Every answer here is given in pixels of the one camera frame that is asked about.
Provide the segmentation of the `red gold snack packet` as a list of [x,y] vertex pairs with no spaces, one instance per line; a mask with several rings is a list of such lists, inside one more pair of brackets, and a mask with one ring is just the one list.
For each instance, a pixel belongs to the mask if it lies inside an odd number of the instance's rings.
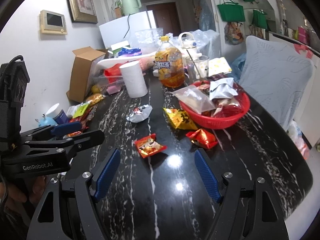
[[194,132],[188,132],[185,136],[188,137],[193,144],[208,150],[218,143],[215,135],[202,128]]

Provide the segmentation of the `red picture snack packet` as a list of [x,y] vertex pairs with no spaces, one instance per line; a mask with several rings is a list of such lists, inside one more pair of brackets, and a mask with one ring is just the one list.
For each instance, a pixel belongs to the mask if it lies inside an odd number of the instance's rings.
[[138,153],[143,159],[155,155],[159,152],[163,152],[167,149],[167,146],[161,145],[156,141],[155,133],[143,137],[142,139],[136,140],[135,146]]

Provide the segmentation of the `yellow snack packet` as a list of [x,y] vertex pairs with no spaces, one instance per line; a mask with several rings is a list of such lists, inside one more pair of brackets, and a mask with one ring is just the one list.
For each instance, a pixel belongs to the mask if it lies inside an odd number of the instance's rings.
[[163,109],[174,129],[197,130],[197,126],[191,120],[189,114],[181,109]]

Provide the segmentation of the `white foil snack packet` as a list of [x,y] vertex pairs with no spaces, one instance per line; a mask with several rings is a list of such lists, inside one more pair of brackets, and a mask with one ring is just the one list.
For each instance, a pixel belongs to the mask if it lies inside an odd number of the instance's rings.
[[231,99],[238,95],[238,92],[233,88],[234,79],[226,77],[210,82],[209,99]]

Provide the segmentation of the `red plastic basket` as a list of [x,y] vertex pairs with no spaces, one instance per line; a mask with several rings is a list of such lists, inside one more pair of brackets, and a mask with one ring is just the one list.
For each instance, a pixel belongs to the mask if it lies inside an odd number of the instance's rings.
[[181,100],[179,101],[179,104],[181,109],[185,110],[196,124],[204,128],[228,128],[236,124],[237,121],[249,111],[251,106],[249,96],[245,93],[243,88],[236,82],[234,83],[233,88],[238,92],[238,95],[234,97],[238,103],[228,103],[224,106],[220,104],[218,109],[221,109],[221,111],[214,116],[196,113]]

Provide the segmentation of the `blue tissue pack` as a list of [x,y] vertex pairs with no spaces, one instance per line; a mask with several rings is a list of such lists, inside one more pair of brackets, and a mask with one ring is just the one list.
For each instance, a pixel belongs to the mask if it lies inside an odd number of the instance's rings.
[[133,57],[142,55],[142,51],[140,48],[121,48],[118,52],[118,57]]

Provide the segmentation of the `metal spoon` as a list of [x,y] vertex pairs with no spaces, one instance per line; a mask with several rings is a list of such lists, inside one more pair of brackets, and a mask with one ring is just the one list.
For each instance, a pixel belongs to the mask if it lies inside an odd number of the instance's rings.
[[196,71],[197,71],[197,74],[198,74],[198,76],[199,76],[199,80],[202,78],[201,77],[201,74],[200,74],[200,72],[199,72],[199,69],[198,69],[198,67],[197,67],[197,65],[196,65],[196,63],[195,63],[195,61],[193,60],[193,58],[192,58],[192,56],[191,56],[191,54],[189,53],[189,50],[188,49],[186,49],[186,51],[187,51],[187,53],[188,53],[188,55],[189,55],[189,57],[190,57],[190,59],[191,59],[191,61],[192,61],[192,63],[193,63],[193,65],[194,65],[194,68],[196,69]]

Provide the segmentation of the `white refrigerator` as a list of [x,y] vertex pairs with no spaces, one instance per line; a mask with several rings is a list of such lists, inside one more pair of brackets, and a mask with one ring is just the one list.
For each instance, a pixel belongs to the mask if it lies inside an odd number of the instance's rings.
[[105,48],[121,41],[129,41],[132,44],[137,38],[137,31],[155,28],[156,21],[152,10],[124,16],[99,26]]

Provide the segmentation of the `iced tea bottle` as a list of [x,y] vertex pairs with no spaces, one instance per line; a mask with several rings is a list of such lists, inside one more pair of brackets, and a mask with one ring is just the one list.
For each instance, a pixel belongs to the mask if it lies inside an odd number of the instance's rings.
[[160,41],[161,45],[155,54],[159,81],[165,87],[180,87],[184,83],[182,53],[170,43],[168,36],[162,36]]

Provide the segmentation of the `grey leaf pattern cushion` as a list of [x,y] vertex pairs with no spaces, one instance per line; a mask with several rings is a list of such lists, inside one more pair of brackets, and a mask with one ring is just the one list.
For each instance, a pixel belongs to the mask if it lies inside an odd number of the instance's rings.
[[313,62],[287,44],[246,38],[239,85],[287,130],[312,77]]

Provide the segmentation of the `gold framed picture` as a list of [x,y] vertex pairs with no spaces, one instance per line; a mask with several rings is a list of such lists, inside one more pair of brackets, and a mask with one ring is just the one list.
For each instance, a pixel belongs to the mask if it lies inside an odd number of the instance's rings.
[[98,23],[93,0],[68,0],[68,5],[72,22]]

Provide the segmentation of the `white kettle teapot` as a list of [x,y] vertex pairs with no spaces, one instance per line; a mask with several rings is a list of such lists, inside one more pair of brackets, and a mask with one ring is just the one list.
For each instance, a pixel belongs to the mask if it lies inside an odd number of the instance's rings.
[[195,38],[190,32],[183,32],[178,36],[178,44],[183,57],[200,57],[202,54],[197,51]]

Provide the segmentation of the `colourful patterned bag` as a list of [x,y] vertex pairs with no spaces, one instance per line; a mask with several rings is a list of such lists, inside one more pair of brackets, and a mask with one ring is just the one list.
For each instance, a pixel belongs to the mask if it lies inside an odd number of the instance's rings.
[[228,22],[224,28],[225,41],[230,45],[239,45],[244,41],[244,36],[241,32],[240,27],[242,23],[239,22]]

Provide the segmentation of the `brown entrance door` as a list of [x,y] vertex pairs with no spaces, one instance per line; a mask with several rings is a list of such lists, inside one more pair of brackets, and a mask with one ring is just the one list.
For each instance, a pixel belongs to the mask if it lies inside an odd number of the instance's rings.
[[148,10],[152,10],[158,28],[163,28],[163,34],[172,33],[178,36],[181,33],[180,20],[176,3],[158,3],[147,5]]

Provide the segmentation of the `green tote bag left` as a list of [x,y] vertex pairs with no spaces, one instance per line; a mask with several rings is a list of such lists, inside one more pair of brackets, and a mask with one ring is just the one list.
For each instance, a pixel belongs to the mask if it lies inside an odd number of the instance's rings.
[[222,0],[222,4],[218,4],[221,20],[223,22],[245,22],[244,8],[239,3],[232,0]]

